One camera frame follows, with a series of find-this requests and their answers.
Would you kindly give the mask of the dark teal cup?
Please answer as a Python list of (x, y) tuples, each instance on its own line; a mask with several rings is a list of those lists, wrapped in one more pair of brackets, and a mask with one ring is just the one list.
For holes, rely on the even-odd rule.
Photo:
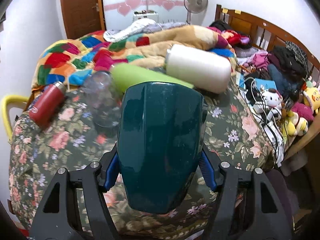
[(184, 200), (203, 145), (207, 105), (175, 83), (145, 82), (123, 97), (117, 140), (129, 206), (165, 214)]

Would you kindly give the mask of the floral green bedsheet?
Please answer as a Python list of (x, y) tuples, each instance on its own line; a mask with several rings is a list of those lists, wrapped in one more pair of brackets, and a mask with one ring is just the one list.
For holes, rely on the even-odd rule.
[[(208, 103), (204, 143), (221, 160), (251, 171), (273, 166), (274, 149), (258, 126), (238, 88), (230, 82), (222, 94), (203, 93)], [(116, 136), (94, 127), (81, 90), (67, 94), (60, 112), (42, 131), (22, 113), (13, 128), (9, 191), (14, 214), (29, 229), (41, 198), (60, 167), (80, 170), (112, 150)], [(158, 239), (184, 239), (207, 224), (216, 193), (196, 171), (182, 204), (165, 215), (151, 215), (129, 207), (121, 178), (104, 195), (120, 233)]]

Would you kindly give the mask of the yellow plush toy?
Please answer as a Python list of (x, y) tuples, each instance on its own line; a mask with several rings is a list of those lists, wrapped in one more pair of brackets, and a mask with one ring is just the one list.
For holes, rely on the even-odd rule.
[(309, 124), (305, 118), (300, 117), (296, 112), (287, 112), (284, 120), (284, 131), (287, 135), (291, 137), (302, 137), (308, 132), (308, 129)]

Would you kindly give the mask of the red thermos bottle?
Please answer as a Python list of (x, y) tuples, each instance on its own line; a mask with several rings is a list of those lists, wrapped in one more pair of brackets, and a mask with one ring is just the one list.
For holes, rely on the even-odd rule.
[(29, 111), (31, 120), (40, 128), (47, 127), (57, 107), (64, 101), (65, 93), (66, 87), (62, 82), (50, 84)]

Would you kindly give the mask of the white spotted plush toy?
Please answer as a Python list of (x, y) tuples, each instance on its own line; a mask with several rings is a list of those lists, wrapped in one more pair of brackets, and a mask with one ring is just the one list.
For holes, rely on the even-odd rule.
[(263, 90), (261, 93), (263, 102), (268, 110), (267, 121), (279, 120), (282, 117), (283, 97), (274, 88)]

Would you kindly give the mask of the pikachu plush toy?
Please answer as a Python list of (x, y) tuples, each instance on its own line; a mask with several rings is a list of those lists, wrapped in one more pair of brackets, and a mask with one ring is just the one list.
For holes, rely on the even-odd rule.
[(303, 90), (304, 105), (310, 107), (310, 109), (317, 115), (320, 108), (320, 93), (319, 87), (307, 87)]

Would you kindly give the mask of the cream white thermos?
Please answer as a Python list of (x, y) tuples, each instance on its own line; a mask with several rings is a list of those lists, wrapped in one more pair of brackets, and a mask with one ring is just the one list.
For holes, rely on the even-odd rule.
[(167, 50), (165, 70), (169, 76), (220, 94), (228, 87), (232, 67), (223, 56), (175, 44)]

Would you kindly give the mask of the green bottle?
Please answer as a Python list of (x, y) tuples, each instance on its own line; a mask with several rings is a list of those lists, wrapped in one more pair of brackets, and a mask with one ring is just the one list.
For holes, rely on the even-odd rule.
[(129, 87), (144, 82), (176, 83), (191, 89), (194, 88), (194, 85), (192, 85), (191, 83), (179, 80), (175, 77), (168, 76), (160, 72), (155, 72), (153, 70), (128, 63), (118, 63), (112, 65), (110, 73), (114, 81), (114, 84), (116, 85), (117, 89), (122, 93), (125, 93), (125, 91)]

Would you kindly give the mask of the colorful patchwork blanket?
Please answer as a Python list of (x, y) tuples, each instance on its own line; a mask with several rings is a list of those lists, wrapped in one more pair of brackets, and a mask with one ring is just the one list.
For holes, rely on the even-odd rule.
[(231, 67), (237, 66), (234, 49), (218, 30), (210, 27), (184, 25), (149, 34), (133, 34), (118, 42), (106, 41), (103, 32), (96, 31), (76, 40), (59, 40), (50, 45), (37, 62), (31, 90), (41, 90), (56, 81), (79, 87), (92, 72), (108, 71), (120, 62), (148, 69), (163, 67), (167, 50), (175, 44), (206, 51), (228, 49)]

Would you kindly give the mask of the pile of dark clothes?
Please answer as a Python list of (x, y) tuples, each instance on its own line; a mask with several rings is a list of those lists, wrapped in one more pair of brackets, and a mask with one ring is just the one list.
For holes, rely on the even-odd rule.
[(286, 41), (285, 46), (274, 46), (268, 54), (268, 60), (284, 74), (284, 76), (297, 82), (307, 78), (308, 58), (304, 50), (295, 43)]

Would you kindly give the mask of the wooden headboard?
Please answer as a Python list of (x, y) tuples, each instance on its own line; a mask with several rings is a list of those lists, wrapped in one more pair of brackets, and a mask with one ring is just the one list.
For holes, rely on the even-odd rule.
[(298, 45), (307, 55), (309, 75), (314, 81), (319, 81), (319, 61), (306, 46), (296, 37), (284, 29), (252, 14), (227, 9), (218, 4), (216, 6), (215, 19), (226, 22), (237, 33), (243, 33), (250, 37), (252, 46), (271, 51), (274, 46), (284, 46), (286, 41)]

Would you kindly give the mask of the white grey striped cloth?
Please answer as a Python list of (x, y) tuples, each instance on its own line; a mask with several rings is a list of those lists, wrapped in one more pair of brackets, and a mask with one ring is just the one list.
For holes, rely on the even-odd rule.
[(132, 35), (136, 34), (151, 34), (155, 32), (159, 32), (162, 30), (182, 27), (187, 25), (186, 22), (165, 22), (165, 23), (157, 23), (154, 20), (148, 18), (141, 18), (133, 22), (129, 27), (115, 32), (113, 30), (105, 31), (103, 34), (103, 38), (107, 42), (119, 42), (122, 41)]

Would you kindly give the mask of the brown wooden door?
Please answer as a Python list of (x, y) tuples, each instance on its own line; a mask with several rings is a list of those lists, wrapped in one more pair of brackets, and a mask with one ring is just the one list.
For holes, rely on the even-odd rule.
[(68, 38), (105, 30), (102, 0), (60, 0), (60, 4)]

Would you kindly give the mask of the white cabinet with items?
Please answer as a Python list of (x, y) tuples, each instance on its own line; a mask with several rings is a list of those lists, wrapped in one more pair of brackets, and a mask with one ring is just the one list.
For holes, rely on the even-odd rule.
[(133, 13), (133, 22), (143, 19), (143, 18), (148, 18), (156, 23), (159, 22), (159, 14), (156, 11), (153, 10), (142, 10), (142, 11), (135, 11)]

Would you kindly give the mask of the standing electric fan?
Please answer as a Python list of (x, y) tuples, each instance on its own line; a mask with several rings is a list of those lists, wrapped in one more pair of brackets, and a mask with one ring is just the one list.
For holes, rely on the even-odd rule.
[(191, 24), (192, 14), (199, 14), (207, 9), (208, 0), (184, 0), (184, 7), (187, 10), (188, 24)]

